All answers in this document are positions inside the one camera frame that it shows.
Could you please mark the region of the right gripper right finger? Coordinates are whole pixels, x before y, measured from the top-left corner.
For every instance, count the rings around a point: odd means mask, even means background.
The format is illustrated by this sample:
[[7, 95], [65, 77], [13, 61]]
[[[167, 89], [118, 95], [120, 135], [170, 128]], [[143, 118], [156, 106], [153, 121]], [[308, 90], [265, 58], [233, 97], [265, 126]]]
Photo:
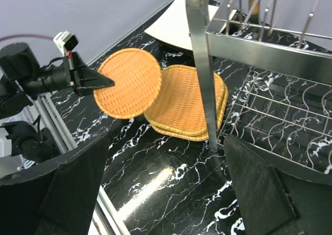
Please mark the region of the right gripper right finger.
[[331, 175], [226, 135], [246, 234], [331, 234]]

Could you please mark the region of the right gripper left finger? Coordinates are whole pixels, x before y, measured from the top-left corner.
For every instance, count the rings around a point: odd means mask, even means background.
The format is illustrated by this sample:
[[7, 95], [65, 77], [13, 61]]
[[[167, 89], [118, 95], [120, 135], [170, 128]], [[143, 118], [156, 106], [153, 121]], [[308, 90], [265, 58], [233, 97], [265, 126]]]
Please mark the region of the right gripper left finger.
[[108, 153], [104, 135], [1, 178], [1, 234], [88, 234]]

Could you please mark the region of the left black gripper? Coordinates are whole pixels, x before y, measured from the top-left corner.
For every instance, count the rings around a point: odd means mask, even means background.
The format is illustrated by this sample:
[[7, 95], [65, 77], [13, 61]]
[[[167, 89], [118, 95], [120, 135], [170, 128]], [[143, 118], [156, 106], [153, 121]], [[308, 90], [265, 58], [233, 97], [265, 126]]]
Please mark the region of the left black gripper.
[[92, 70], [77, 52], [66, 51], [63, 66], [66, 83], [78, 96], [91, 95], [94, 90], [115, 85], [112, 79]]

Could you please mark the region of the round woven bamboo tray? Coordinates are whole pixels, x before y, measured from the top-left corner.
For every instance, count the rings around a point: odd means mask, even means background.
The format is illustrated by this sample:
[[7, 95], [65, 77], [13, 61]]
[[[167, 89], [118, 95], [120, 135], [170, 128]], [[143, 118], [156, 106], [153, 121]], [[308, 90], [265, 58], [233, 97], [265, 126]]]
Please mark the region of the round woven bamboo tray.
[[126, 48], [110, 55], [98, 73], [114, 81], [112, 87], [93, 91], [97, 106], [113, 118], [141, 115], [156, 99], [161, 88], [161, 67], [148, 51]]

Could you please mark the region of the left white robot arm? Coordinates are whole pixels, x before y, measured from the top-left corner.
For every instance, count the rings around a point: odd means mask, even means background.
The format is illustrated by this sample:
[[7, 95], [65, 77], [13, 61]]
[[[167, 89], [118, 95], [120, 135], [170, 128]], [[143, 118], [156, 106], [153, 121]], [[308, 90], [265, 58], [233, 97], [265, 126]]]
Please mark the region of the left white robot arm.
[[[96, 89], [113, 87], [115, 82], [90, 69], [73, 49], [77, 42], [60, 46], [62, 57], [40, 66], [27, 43], [13, 43], [1, 49], [1, 118], [20, 113], [32, 106], [38, 96], [71, 88], [78, 96], [90, 95]], [[6, 139], [11, 141], [11, 155], [42, 163], [59, 155], [49, 138], [41, 133], [40, 117], [32, 125], [18, 121], [3, 124]]]

